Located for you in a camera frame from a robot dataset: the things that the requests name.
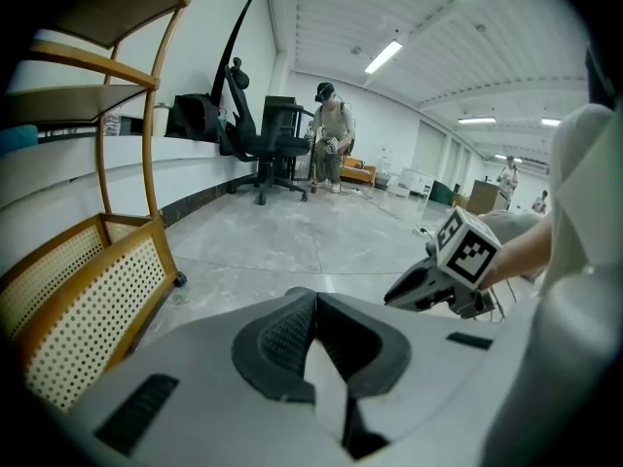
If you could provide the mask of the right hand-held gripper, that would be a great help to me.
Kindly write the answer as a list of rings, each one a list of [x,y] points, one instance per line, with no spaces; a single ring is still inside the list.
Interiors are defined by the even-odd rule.
[[[491,296],[479,288],[501,243],[484,221],[455,207],[425,248],[434,259],[421,260],[400,276],[385,293],[385,305],[429,310],[447,301],[461,318],[494,309]]]

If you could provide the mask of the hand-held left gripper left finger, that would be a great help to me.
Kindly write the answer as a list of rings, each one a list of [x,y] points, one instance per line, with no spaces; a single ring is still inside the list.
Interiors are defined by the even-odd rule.
[[[102,376],[69,415],[96,466],[347,466],[304,378],[307,289],[181,325]]]

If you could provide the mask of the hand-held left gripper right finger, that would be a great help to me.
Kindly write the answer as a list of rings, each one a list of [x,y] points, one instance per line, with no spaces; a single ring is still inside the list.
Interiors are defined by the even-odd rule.
[[[492,325],[317,296],[320,466],[477,466],[494,401],[464,391]]]

